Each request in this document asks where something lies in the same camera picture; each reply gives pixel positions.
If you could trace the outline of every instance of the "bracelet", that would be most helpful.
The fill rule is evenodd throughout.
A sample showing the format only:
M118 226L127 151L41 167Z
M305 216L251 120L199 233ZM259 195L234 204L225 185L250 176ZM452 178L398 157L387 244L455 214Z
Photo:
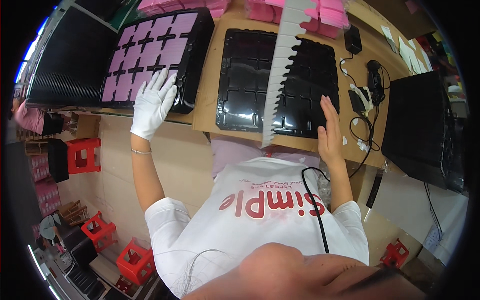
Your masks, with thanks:
M141 151L134 150L134 149L132 148L132 152L135 153L135 154L146 155L146 154L151 154L151 153L152 153L152 150L150 150L150 151L148 151L148 152L141 152Z

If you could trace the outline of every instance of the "worker in pink shirt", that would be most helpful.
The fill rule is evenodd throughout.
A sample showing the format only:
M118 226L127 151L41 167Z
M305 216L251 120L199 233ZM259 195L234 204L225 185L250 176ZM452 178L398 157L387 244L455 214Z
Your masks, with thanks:
M40 135L61 133L68 129L69 117L57 113L46 113L38 108L26 108L25 101L14 98L12 101L12 115L15 121L24 129Z

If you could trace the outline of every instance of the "red plastic stool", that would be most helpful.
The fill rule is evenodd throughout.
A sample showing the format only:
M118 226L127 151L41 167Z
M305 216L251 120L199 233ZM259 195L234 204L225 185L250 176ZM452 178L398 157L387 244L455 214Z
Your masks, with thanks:
M119 290L127 294L128 290L132 287L132 284L133 283L128 282L123 276L120 276L115 286L118 287Z
M396 241L397 244L395 245L392 243L388 244L387 255L382 257L380 260L388 266L395 266L395 268L399 269L408 257L408 249L400 242L399 239L396 239ZM400 249L403 249L405 252L400 254Z
M77 139L66 142L68 146L68 173L78 174L87 172L100 172L101 166L95 166L95 148L102 145L99 138ZM87 157L82 158L82 150L87 151Z
M140 286L155 271L155 262L152 248L144 249L135 244L136 240L137 238L132 238L127 247L123 249L117 259L117 267L129 281Z
M112 233L117 230L117 227L111 222L107 224L102 221L102 219L100 219L101 214L102 212L98 211L95 216L82 225L82 231L92 240L97 253L111 244L118 242L112 238ZM87 228L90 223L93 225L92 231L89 231Z

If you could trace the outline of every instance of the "white t-shirt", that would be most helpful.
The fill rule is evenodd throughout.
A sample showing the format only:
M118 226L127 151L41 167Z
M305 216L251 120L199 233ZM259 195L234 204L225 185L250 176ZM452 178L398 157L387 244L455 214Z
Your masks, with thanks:
M156 270L172 293L180 297L185 289L198 288L269 242L295 247L303 255L325 253L313 203L301 178L304 168L300 163L267 157L227 165L193 219L182 202L171 198L149 207L145 220ZM311 170L305 175L330 253L368 265L358 205L350 201L331 214L317 196L317 175Z

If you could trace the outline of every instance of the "floor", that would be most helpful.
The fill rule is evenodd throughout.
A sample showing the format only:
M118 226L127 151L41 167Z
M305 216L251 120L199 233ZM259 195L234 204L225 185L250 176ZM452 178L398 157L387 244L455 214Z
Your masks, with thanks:
M98 135L102 140L98 156L102 171L70 175L69 180L58 184L62 204L80 200L87 206L90 216L101 211L105 221L116 225L119 242L108 248L112 257L119 255L132 237L145 243L150 241L133 184L131 125L131 118L102 116ZM68 132L59 137L65 141L72 139ZM164 123L155 133L152 149L165 195L182 199L193 216L210 195L214 184L210 174L212 151L206 137L190 126ZM358 200L362 219L365 219L363 225L369 242L370 265L378 265L388 243L395 243L397 238L409 249L410 260L416 256L421 244L374 210L368 213L365 203L374 176L375 169L367 168Z

